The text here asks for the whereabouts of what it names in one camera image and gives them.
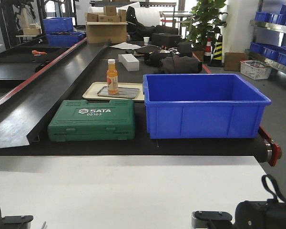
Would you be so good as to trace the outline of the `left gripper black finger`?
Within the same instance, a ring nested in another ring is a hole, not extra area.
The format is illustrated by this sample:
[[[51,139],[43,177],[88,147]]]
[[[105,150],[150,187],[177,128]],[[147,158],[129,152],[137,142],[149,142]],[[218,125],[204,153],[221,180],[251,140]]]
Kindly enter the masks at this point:
[[[31,221],[34,217],[32,215],[22,216],[5,216],[2,218],[4,229],[30,229]]]

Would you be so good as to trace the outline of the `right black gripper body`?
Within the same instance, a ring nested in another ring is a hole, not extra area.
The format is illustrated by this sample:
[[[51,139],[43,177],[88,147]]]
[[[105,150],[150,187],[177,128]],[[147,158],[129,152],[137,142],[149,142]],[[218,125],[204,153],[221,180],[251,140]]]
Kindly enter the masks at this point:
[[[236,229],[286,229],[286,203],[243,201],[235,210]]]

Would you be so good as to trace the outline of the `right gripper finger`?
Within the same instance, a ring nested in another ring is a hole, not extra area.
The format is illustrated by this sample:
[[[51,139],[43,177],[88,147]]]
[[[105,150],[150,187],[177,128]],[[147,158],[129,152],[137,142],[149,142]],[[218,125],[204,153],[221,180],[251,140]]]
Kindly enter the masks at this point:
[[[224,211],[192,212],[192,228],[194,229],[231,229],[232,215]]]

